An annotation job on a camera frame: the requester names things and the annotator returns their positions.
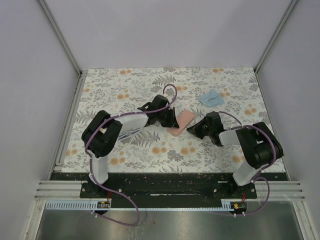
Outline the blue cleaning cloth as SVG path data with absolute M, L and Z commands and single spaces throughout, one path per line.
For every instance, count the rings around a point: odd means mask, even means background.
M 203 105 L 205 105 L 206 107 L 210 107 L 210 108 L 220 106 L 225 103 L 222 95 L 214 89 L 211 89 L 207 93 L 199 96 L 198 101 Z

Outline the pink glasses case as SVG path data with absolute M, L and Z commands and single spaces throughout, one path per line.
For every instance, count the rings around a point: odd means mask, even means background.
M 174 137 L 179 136 L 183 132 L 183 130 L 193 121 L 194 118 L 195 118 L 195 115 L 191 111 L 184 110 L 176 118 L 179 127 L 178 128 L 175 128 L 175 127 L 168 128 L 167 132 Z

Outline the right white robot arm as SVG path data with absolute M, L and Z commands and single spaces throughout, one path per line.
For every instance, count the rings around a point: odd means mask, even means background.
M 205 137 L 210 138 L 218 147 L 229 145 L 241 147 L 244 161 L 232 174 L 233 182 L 227 186 L 228 194 L 233 198 L 239 198 L 246 191 L 245 185 L 254 182 L 263 170 L 282 158 L 284 151 L 263 121 L 225 129 L 221 113 L 221 111 L 207 113 L 201 121 L 186 130 L 201 140 Z

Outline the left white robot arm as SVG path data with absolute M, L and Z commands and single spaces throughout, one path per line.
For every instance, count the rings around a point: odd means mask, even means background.
M 157 95 L 151 102 L 137 111 L 111 116 L 100 110 L 81 135 L 85 153 L 89 156 L 89 179 L 93 182 L 91 192 L 98 198 L 107 195 L 109 186 L 108 155 L 116 142 L 137 135 L 143 128 L 159 122 L 164 128 L 178 129 L 180 126 L 172 103 Z

